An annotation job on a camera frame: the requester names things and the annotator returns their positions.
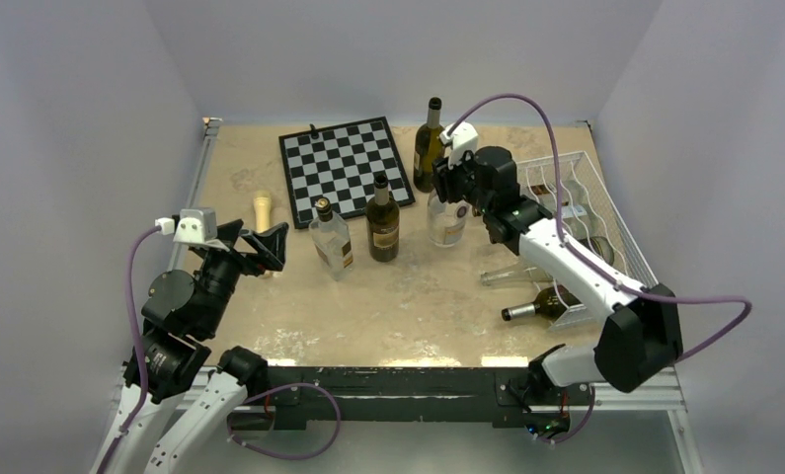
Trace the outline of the clear round bottle blue emblem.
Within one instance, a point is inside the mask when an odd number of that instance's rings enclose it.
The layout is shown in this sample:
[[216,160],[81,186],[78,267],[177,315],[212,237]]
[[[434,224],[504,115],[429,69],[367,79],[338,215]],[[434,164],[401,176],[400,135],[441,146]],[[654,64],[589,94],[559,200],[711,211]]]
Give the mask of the clear round bottle blue emblem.
[[464,200],[444,202],[436,190],[428,196],[427,228],[430,241],[437,247],[455,246],[462,238],[471,212],[470,205]]

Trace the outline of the green wine bottle white label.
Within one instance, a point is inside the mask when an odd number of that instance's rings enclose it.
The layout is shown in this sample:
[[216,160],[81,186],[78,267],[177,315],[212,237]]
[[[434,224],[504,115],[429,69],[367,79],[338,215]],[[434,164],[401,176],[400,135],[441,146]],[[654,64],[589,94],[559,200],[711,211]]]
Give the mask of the green wine bottle white label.
[[441,109],[441,98],[430,98],[426,122],[416,133],[413,182],[422,193],[429,193],[433,189],[432,164],[444,156],[444,148],[439,138],[444,130],[440,122]]

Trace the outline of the clear square liquor bottle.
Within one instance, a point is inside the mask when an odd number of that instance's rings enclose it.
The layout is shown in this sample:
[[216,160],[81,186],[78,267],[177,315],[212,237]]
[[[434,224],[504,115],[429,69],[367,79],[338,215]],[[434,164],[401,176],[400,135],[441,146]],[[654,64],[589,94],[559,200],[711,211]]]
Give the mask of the clear square liquor bottle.
[[348,224],[339,216],[326,197],[313,206],[316,216],[309,224],[316,252],[323,267],[334,280],[345,277],[353,264],[352,239]]

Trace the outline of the dark wine bottle brown label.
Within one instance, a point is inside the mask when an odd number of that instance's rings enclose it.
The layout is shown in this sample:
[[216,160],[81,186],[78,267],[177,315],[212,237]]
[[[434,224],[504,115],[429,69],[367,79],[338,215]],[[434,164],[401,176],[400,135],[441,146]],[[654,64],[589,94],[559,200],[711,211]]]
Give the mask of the dark wine bottle brown label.
[[374,175],[373,196],[366,204],[365,217],[370,256],[377,262],[391,262],[399,252],[400,207],[384,172]]

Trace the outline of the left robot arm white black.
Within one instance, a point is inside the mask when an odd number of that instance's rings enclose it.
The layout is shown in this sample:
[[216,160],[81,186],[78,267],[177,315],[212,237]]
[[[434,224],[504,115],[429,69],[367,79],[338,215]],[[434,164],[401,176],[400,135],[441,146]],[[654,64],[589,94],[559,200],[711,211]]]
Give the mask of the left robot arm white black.
[[125,272],[133,348],[116,417],[92,472],[170,472],[236,406],[265,397],[268,362],[234,347],[223,353],[198,399],[168,424],[211,354],[205,341],[214,338],[240,277],[282,271],[288,230],[286,222],[255,232],[240,219],[218,225],[212,216],[178,214],[156,219],[138,237],[143,242],[154,234],[172,235],[202,263],[191,274],[174,269],[158,275],[140,310],[132,271]]

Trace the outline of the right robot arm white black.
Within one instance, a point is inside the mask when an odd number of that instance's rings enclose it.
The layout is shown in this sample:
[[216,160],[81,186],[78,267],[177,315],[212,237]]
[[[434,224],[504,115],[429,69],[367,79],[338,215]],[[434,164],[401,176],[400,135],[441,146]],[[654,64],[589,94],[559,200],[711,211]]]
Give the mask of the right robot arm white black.
[[436,245],[424,209],[401,214],[397,255],[369,252],[368,224],[352,224],[354,264],[321,266],[312,236],[288,240],[281,276],[244,293],[235,336],[277,362],[308,366],[518,366],[542,356],[527,387],[550,402],[573,383],[629,392],[681,350],[673,306],[583,247],[522,185],[501,147],[439,162],[444,205],[483,220]]

